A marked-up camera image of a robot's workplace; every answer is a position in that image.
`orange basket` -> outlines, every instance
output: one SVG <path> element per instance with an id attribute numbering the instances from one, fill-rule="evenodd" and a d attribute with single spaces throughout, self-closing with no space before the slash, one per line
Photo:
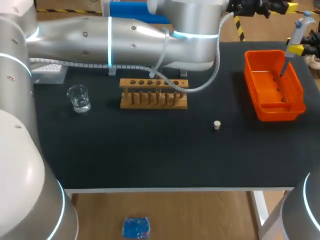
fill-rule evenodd
<path id="1" fill-rule="evenodd" d="M 247 51 L 244 76 L 258 118 L 263 122 L 293 121 L 306 110 L 304 90 L 282 50 Z"/>

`black table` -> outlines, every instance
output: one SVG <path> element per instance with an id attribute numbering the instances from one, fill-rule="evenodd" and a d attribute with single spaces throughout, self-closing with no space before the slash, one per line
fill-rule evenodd
<path id="1" fill-rule="evenodd" d="M 260 122 L 244 77 L 248 50 L 283 42 L 221 43 L 221 67 L 188 110 L 120 109 L 119 78 L 148 72 L 70 68 L 63 85 L 35 85 L 44 156 L 65 189 L 294 187 L 320 162 L 320 93 L 302 57 L 292 64 L 306 111 L 293 122 Z M 212 74 L 189 72 L 189 86 Z M 91 110 L 73 111 L 70 86 L 88 87 Z M 213 121 L 221 129 L 212 132 Z"/>

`blue object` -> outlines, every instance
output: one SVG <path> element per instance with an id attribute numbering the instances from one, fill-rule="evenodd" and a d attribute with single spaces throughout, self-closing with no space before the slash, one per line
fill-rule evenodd
<path id="1" fill-rule="evenodd" d="M 299 20 L 295 22 L 295 27 L 297 29 L 300 29 L 302 27 L 302 22 L 300 22 Z"/>
<path id="2" fill-rule="evenodd" d="M 111 17 L 137 19 L 147 24 L 170 24 L 164 16 L 151 14 L 146 2 L 111 1 L 109 6 Z"/>
<path id="3" fill-rule="evenodd" d="M 122 236 L 129 239 L 147 239 L 150 233 L 149 219 L 126 218 L 124 221 Z"/>
<path id="4" fill-rule="evenodd" d="M 312 14 L 312 12 L 310 12 L 310 11 L 304 11 L 303 12 L 303 15 L 306 16 L 306 17 L 310 17 L 311 14 Z"/>

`floor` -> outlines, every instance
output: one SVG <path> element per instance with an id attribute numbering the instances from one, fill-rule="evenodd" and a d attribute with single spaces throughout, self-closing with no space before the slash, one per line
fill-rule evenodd
<path id="1" fill-rule="evenodd" d="M 313 0 L 295 0 L 298 10 L 312 11 Z M 101 11 L 99 0 L 37 0 L 39 9 L 75 9 Z M 78 13 L 38 13 L 38 19 L 51 20 L 78 16 Z M 291 36 L 300 14 L 272 14 L 240 17 L 247 41 L 285 41 Z M 320 17 L 313 15 L 318 22 Z M 239 41 L 233 19 L 222 29 L 221 40 Z M 313 71 L 320 87 L 320 79 Z M 264 192 L 271 212 L 281 191 Z M 79 194 L 76 208 L 79 216 L 79 240 L 122 239 L 125 217 L 150 218 L 152 240 L 256 240 L 257 228 L 247 192 L 185 193 L 113 193 Z"/>

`wooden test tube rack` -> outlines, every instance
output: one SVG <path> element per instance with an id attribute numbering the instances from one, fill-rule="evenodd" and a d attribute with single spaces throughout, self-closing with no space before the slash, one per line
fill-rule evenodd
<path id="1" fill-rule="evenodd" d="M 187 89 L 186 79 L 171 80 L 175 85 Z M 161 89 L 174 89 L 161 79 L 121 78 L 121 109 L 187 109 L 187 94 L 182 92 L 161 92 Z"/>

